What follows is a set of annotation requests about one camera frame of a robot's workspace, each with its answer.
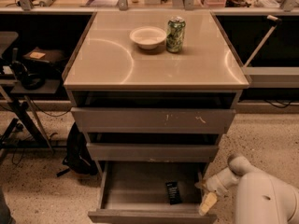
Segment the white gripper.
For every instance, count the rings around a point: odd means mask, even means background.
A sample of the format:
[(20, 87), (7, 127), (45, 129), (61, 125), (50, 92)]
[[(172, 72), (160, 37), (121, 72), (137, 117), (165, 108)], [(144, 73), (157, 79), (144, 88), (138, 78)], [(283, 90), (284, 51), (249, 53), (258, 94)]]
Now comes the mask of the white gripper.
[(239, 183), (240, 177), (234, 174), (228, 167), (209, 177), (208, 179), (202, 179), (194, 185), (198, 189), (202, 189), (205, 192), (202, 202), (199, 205), (199, 214), (204, 216), (217, 202), (217, 196), (224, 196), (228, 189)]

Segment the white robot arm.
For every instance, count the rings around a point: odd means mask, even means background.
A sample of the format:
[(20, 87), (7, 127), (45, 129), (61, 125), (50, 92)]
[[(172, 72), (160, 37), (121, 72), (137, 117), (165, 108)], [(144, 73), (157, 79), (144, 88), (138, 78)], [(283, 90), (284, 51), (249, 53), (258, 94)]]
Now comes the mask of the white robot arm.
[(220, 196), (237, 186), (234, 224), (299, 224), (299, 189), (257, 168), (241, 154), (195, 184), (204, 192), (199, 214), (205, 216)]

